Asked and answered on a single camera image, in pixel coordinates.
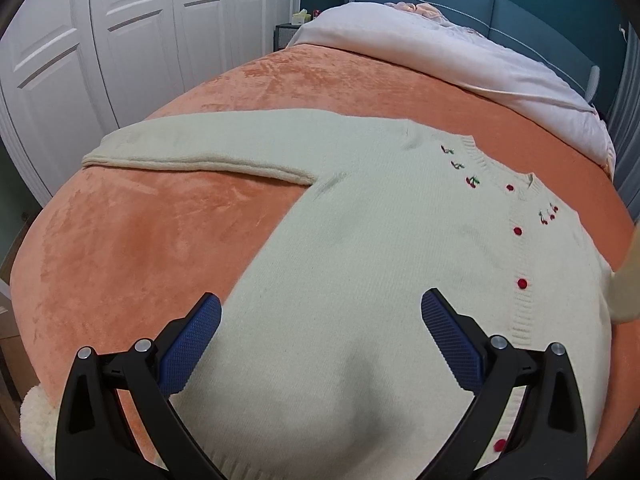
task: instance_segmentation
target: silver bolt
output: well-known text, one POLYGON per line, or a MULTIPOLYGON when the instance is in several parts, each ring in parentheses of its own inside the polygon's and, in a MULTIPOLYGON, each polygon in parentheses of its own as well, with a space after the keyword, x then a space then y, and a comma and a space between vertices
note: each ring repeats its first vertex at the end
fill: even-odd
POLYGON ((556 355, 564 355, 566 349, 564 348, 564 345, 562 345, 562 343, 553 343, 551 345, 551 351, 556 355))
POLYGON ((83 346, 78 350, 78 357, 81 359, 87 359, 91 355, 91 349, 88 346, 83 346))
POLYGON ((498 350, 502 350, 504 348, 507 348, 507 340, 501 335, 494 335, 491 338, 491 346, 497 348, 498 350))
POLYGON ((151 341, 149 339, 138 339, 134 348, 136 352, 146 352, 151 348, 151 341))

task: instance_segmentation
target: upholstered headboard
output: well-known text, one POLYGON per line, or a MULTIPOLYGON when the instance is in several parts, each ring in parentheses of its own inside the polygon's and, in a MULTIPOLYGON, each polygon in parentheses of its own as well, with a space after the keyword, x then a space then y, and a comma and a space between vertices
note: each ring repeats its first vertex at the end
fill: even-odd
POLYGON ((546 64, 582 95, 595 97, 600 69, 573 43, 509 0, 347 0, 350 2, 427 2, 448 20, 474 28, 495 43, 546 64))

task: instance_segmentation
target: knit cardigan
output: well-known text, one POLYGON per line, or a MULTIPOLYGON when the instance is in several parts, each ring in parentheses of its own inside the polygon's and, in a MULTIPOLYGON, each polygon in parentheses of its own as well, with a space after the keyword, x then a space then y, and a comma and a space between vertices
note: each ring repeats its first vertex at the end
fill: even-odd
MULTIPOLYGON (((229 478, 415 478, 472 399, 420 317, 431 287, 516 347, 564 343, 593 447, 611 270, 575 211, 472 137, 318 110, 195 114, 123 128, 84 164, 310 185, 173 399, 229 478)), ((508 436, 522 393, 494 441, 508 436)), ((490 446, 483 461, 496 457, 490 446)))

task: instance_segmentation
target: curtain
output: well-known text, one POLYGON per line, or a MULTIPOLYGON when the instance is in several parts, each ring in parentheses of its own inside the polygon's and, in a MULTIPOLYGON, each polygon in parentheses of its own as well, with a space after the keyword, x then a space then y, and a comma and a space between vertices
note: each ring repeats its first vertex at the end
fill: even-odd
POLYGON ((625 67, 609 113, 616 148, 614 184, 634 221, 640 218, 640 40, 629 25, 625 67))

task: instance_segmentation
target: textured blue pad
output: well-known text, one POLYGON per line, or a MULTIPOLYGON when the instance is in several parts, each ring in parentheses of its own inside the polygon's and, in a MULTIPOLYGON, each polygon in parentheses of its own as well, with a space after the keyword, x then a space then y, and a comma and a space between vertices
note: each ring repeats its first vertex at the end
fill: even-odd
POLYGON ((460 388, 477 395, 484 382, 481 356, 435 294, 425 292, 420 307, 422 320, 460 388))
POLYGON ((209 296, 182 329, 159 364, 158 386, 165 397, 181 392, 220 325, 220 300, 209 296))

